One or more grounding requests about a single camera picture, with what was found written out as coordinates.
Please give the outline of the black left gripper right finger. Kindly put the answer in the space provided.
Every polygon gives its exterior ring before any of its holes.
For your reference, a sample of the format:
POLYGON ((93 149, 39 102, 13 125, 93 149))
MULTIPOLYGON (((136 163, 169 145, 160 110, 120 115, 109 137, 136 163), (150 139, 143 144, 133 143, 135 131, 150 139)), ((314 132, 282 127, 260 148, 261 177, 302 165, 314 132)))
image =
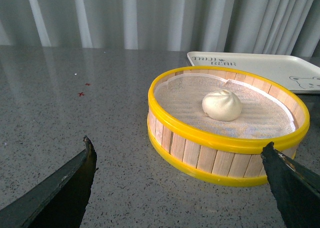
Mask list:
POLYGON ((288 228, 320 226, 320 176, 274 148, 260 154, 277 209, 288 228))

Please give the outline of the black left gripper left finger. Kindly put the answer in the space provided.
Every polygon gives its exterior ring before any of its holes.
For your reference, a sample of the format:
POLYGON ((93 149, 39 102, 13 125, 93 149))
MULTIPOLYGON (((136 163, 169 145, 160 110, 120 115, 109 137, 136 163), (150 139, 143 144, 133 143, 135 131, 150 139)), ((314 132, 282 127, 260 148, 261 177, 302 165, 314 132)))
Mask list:
POLYGON ((78 228, 91 196, 97 153, 91 140, 85 149, 0 211, 2 228, 78 228))

